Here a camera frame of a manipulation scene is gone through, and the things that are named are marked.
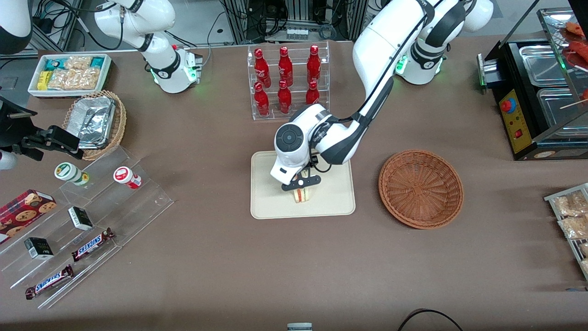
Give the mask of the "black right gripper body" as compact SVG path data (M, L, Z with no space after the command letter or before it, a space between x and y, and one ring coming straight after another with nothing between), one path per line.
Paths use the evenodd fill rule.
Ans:
M31 120L31 117L37 113L12 103L4 97L0 97L0 100L0 148L12 152L14 144L19 144L24 137L37 133L38 128Z

